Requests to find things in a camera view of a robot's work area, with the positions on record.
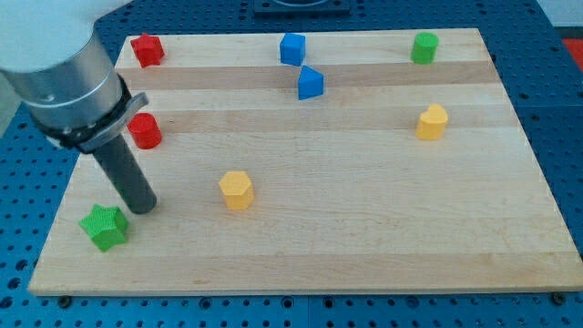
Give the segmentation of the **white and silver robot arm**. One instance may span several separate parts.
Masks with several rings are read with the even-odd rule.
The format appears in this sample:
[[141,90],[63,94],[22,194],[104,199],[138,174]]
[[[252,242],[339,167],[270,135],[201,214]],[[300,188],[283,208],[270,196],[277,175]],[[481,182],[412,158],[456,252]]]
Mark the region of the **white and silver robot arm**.
[[126,0],[1,3],[1,73],[58,146],[91,154],[137,214],[157,197],[121,132],[145,94],[131,95],[95,28]]

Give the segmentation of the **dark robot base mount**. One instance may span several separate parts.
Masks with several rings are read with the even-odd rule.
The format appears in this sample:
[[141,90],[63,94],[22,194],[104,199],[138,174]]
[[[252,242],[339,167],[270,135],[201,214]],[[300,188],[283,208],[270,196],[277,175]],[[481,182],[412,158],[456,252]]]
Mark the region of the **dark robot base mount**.
[[349,14],[351,0],[252,0],[258,15]]

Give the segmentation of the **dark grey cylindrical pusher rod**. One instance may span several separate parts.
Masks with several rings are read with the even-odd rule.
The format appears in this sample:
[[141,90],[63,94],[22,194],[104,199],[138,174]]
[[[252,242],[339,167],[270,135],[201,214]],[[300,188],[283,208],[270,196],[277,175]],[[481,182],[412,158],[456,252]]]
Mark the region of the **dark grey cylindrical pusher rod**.
[[156,207],[157,196],[121,135],[97,148],[93,156],[131,212],[145,214]]

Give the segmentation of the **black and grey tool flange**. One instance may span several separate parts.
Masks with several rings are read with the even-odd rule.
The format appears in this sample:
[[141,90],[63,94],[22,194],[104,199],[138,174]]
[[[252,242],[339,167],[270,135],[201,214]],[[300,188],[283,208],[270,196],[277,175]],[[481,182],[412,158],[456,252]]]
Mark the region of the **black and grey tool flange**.
[[36,127],[57,147],[78,149],[84,154],[92,153],[116,138],[121,130],[137,114],[140,108],[148,104],[144,92],[132,96],[126,81],[118,75],[122,95],[118,103],[103,117],[80,128],[55,128],[42,123],[30,109],[31,118]]

